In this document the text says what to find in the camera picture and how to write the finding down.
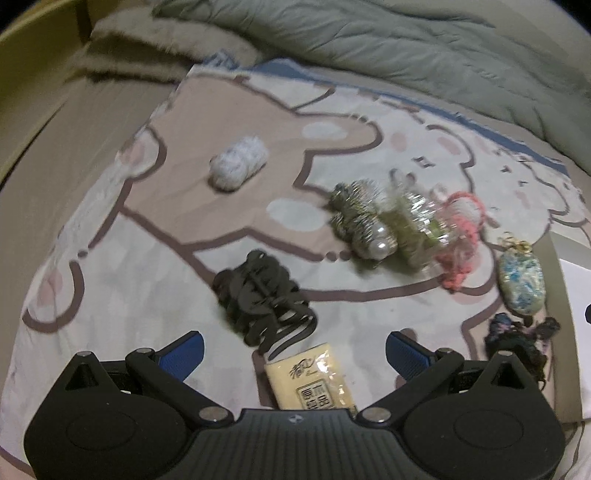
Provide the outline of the clear bag of cord necklace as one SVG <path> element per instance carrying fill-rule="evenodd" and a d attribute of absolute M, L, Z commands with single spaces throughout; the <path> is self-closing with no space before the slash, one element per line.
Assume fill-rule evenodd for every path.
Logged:
<path fill-rule="evenodd" d="M 389 172 L 380 215 L 397 238 L 399 254 L 414 270 L 427 267 L 457 239 L 456 225 L 443 205 L 399 169 Z"/>

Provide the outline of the grey green duvet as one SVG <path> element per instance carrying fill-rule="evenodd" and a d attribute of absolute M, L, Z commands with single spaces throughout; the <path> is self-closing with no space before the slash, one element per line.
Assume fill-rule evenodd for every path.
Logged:
<path fill-rule="evenodd" d="M 551 56 L 458 17 L 376 1 L 158 1 L 154 15 L 211 23 L 524 127 L 590 168 L 590 84 Z"/>

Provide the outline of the beige fluffy pillow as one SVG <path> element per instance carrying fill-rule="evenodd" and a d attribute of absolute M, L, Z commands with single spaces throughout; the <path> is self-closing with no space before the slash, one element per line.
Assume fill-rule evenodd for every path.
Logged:
<path fill-rule="evenodd" d="M 138 8 L 99 20 L 70 68 L 76 75 L 176 83 L 211 59 L 249 68 L 269 58 L 263 47 L 231 31 Z"/>

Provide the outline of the yellow tissue packet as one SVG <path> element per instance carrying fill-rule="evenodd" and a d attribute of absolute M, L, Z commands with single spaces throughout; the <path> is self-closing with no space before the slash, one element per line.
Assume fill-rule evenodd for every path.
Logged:
<path fill-rule="evenodd" d="M 324 343 L 264 366 L 281 410 L 347 409 L 356 404 L 331 345 Z"/>

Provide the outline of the cartoon bear print blanket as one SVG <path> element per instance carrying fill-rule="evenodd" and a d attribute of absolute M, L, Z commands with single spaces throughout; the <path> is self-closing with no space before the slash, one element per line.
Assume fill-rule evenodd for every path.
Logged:
<path fill-rule="evenodd" d="M 236 191 L 215 189 L 209 162 L 246 136 L 266 145 L 266 166 Z M 392 169 L 483 202 L 484 240 L 459 292 L 442 287 L 436 267 L 363 265 L 332 231 L 335 185 L 384 183 Z M 519 147 L 359 88 L 199 68 L 87 189 L 34 276 L 2 394 L 1 451 L 24 458 L 24 432 L 75 352 L 119 359 L 189 330 L 206 348 L 190 384 L 232 411 L 262 405 L 259 357 L 211 290 L 254 249 L 290 271 L 318 315 L 290 354 L 329 343 L 366 407 L 396 382 L 385 357 L 391 330 L 480 356 L 483 325 L 501 305 L 500 239 L 536 242 L 551 231 L 588 244 L 589 211 L 558 167 Z"/>

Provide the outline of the blue floral brocade pouch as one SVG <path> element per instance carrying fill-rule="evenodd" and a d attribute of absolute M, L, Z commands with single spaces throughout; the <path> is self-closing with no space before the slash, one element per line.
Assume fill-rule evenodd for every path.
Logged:
<path fill-rule="evenodd" d="M 517 315 L 534 316 L 546 301 L 541 262 L 529 242 L 512 235 L 500 241 L 503 252 L 497 262 L 497 278 L 504 302 Z"/>

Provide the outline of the white crochet scrunchie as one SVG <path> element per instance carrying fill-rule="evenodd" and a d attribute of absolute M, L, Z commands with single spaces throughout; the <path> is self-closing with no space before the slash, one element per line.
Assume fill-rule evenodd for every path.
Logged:
<path fill-rule="evenodd" d="M 259 137 L 243 137 L 211 159 L 209 181 L 219 191 L 236 191 L 266 166 L 269 156 Z"/>

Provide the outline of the yellow wooden bed shelf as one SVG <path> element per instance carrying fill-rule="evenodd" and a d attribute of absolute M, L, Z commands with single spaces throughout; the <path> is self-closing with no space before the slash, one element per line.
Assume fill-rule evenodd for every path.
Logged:
<path fill-rule="evenodd" d="M 88 39 L 87 1 L 38 1 L 1 34 L 1 178 L 64 105 L 65 63 Z"/>

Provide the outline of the pink white crochet doll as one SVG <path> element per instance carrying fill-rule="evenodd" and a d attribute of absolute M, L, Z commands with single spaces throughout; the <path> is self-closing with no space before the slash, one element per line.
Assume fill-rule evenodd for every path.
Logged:
<path fill-rule="evenodd" d="M 443 207 L 452 223 L 452 239 L 435 259 L 442 269 L 443 287 L 457 292 L 473 270 L 486 209 L 476 195 L 465 191 L 451 194 Z"/>

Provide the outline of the black hair claw clip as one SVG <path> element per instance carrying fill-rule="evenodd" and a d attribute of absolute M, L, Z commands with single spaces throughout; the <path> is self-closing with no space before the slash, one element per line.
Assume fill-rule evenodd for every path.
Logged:
<path fill-rule="evenodd" d="M 252 250 L 245 262 L 218 272 L 211 288 L 233 329 L 267 360 L 315 333 L 318 315 L 276 257 Z"/>

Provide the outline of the white cardboard box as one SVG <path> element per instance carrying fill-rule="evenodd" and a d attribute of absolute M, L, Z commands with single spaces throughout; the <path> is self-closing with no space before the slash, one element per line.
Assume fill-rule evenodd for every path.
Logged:
<path fill-rule="evenodd" d="M 590 418 L 590 270 L 561 259 L 560 267 L 574 327 L 584 419 Z"/>

